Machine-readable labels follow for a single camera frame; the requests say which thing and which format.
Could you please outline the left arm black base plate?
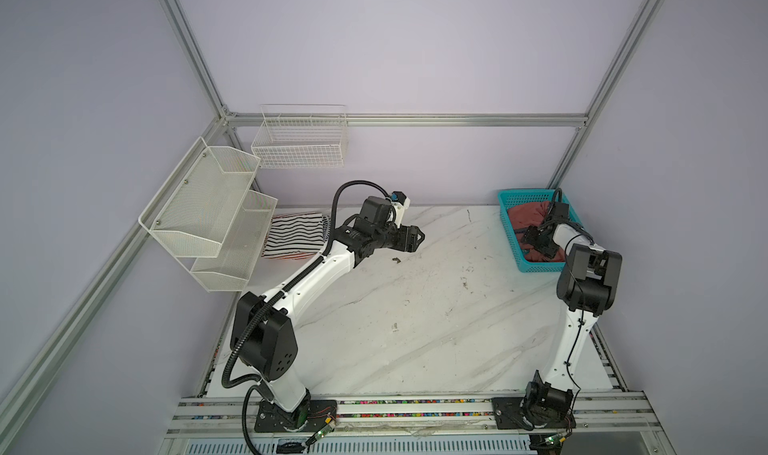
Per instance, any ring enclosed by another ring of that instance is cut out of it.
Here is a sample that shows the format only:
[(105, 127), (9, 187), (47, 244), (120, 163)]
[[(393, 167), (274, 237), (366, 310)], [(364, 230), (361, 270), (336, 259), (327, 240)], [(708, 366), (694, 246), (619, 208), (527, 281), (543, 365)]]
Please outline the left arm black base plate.
[(262, 401), (253, 430), (256, 433), (309, 433), (316, 432), (335, 420), (338, 411), (336, 400), (309, 400), (296, 410), (288, 412), (278, 405)]

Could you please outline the black white striped tank top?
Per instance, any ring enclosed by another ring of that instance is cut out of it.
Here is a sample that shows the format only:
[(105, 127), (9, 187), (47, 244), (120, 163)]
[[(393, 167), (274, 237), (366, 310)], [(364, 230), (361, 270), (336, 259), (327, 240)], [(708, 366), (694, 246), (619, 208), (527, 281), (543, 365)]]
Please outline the black white striped tank top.
[(262, 255), (322, 251), (329, 237), (329, 224), (329, 217), (321, 212), (274, 216)]

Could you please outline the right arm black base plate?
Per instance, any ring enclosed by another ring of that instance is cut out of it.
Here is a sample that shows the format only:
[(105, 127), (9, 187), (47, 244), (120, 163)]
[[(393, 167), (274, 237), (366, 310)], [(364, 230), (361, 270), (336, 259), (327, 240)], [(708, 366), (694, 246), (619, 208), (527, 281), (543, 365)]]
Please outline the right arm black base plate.
[(569, 403), (557, 399), (535, 397), (496, 397), (492, 412), (500, 430), (566, 429), (575, 425)]

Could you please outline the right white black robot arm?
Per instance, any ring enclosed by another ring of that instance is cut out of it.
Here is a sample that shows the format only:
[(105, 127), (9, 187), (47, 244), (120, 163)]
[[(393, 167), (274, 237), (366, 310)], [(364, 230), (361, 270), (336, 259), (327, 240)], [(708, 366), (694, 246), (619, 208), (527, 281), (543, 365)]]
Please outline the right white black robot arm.
[(614, 304), (623, 257), (597, 244), (570, 218), (570, 206), (559, 200), (549, 203), (543, 222), (529, 228), (523, 240), (543, 255), (564, 255), (556, 285), (556, 296), (564, 304), (557, 343), (546, 368), (536, 371), (528, 383), (520, 406), (527, 425), (543, 428), (572, 416), (581, 390), (576, 366), (598, 318)]

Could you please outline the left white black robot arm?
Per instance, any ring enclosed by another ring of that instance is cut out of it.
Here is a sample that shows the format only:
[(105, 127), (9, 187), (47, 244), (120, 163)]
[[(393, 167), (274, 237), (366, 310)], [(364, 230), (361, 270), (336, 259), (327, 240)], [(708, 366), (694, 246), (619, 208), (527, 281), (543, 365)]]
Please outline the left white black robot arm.
[(282, 411), (302, 411), (311, 395), (293, 369), (299, 354), (295, 324), (320, 295), (375, 251), (417, 251), (425, 234), (403, 223), (409, 204), (399, 191), (368, 197), (357, 214), (331, 227), (321, 251), (286, 281), (261, 295), (243, 294), (236, 306), (222, 386), (249, 383)]

